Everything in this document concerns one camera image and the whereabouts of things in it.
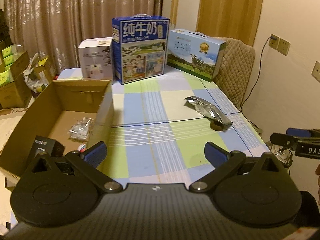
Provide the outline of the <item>clear packet with white pad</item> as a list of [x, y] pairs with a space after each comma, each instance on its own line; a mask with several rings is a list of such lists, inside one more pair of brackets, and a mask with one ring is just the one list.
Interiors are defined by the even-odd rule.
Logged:
[[72, 141], [86, 142], [91, 132], [93, 119], [84, 117], [76, 123], [69, 130], [69, 139]]

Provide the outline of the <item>black shaver box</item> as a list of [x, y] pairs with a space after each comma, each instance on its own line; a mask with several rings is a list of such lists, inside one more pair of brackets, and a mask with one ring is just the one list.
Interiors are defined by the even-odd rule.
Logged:
[[28, 155], [26, 167], [38, 154], [42, 152], [46, 152], [52, 157], [61, 157], [63, 156], [64, 150], [65, 146], [63, 146], [58, 141], [37, 135]]

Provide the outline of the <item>red white plush toy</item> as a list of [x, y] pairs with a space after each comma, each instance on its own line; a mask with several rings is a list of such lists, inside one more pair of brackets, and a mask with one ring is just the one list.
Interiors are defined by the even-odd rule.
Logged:
[[80, 152], [85, 151], [85, 150], [86, 150], [86, 144], [81, 144], [81, 145], [78, 147], [78, 150], [79, 150]]

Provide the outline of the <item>brown cardboard box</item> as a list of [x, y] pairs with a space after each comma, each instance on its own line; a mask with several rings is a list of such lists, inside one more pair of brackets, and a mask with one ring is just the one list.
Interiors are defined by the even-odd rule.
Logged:
[[1, 172], [17, 183], [25, 171], [36, 136], [52, 138], [75, 150], [79, 142], [69, 138], [70, 128], [82, 118], [91, 118], [93, 127], [87, 147], [108, 142], [114, 117], [110, 80], [56, 80], [32, 103], [1, 150]]

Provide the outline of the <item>silver foil pouch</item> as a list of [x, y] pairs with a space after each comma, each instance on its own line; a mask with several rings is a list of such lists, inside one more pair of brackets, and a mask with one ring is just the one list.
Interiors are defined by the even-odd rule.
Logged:
[[218, 126], [225, 127], [233, 124], [233, 122], [211, 102], [197, 96], [188, 96], [185, 100], [194, 107], [195, 111], [209, 118]]

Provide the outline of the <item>checked bed sheet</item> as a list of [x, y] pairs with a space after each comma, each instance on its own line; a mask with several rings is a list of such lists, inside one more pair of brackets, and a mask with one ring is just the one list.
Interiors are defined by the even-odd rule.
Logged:
[[[99, 170], [121, 184], [184, 183], [213, 170], [204, 156], [211, 141], [221, 148], [258, 157], [267, 146], [216, 84], [172, 67], [163, 75], [112, 84], [114, 120], [108, 153]], [[213, 103], [232, 122], [221, 132], [189, 106], [197, 96]]]

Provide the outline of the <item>quilted beige chair cover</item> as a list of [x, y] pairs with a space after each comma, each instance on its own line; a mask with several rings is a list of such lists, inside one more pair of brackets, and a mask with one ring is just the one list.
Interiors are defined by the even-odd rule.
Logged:
[[221, 40], [226, 47], [214, 83], [240, 109], [252, 73], [255, 49], [234, 38], [222, 37]]

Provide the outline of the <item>stacked tissue cartons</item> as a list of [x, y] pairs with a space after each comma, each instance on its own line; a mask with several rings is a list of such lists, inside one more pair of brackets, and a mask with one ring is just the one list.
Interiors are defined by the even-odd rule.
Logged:
[[1, 109], [27, 107], [56, 78], [49, 56], [32, 58], [21, 44], [1, 50]]

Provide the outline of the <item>white appliance box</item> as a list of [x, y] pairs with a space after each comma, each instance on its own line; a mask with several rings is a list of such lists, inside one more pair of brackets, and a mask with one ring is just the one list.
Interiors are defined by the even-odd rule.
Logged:
[[79, 63], [84, 79], [112, 80], [112, 38], [90, 38], [78, 46]]

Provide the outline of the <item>light blue cow milk box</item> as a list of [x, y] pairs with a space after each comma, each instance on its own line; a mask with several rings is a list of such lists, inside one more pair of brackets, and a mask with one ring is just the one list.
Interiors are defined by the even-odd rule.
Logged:
[[167, 65], [204, 79], [217, 76], [226, 42], [185, 29], [171, 30], [168, 37]]

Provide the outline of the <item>blue milk carton box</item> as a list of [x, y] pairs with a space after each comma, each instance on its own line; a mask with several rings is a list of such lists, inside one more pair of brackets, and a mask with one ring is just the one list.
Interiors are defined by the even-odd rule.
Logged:
[[112, 53], [120, 84], [164, 74], [170, 20], [138, 14], [112, 19]]

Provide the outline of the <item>beige curtain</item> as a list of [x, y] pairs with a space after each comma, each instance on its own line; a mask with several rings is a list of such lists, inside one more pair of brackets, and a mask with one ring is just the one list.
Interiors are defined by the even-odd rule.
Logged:
[[111, 36], [115, 17], [159, 15], [162, 0], [1, 0], [12, 42], [49, 56], [57, 72], [79, 65], [78, 45]]

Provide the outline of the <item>wall socket with plug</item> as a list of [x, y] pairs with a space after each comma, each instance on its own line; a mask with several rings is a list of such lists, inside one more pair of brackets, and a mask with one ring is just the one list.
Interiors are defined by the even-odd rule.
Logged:
[[278, 46], [279, 46], [279, 41], [280, 41], [280, 38], [274, 34], [271, 34], [270, 35], [270, 40], [269, 40], [269, 47], [271, 47], [272, 49], [275, 49], [277, 50], [278, 49]]

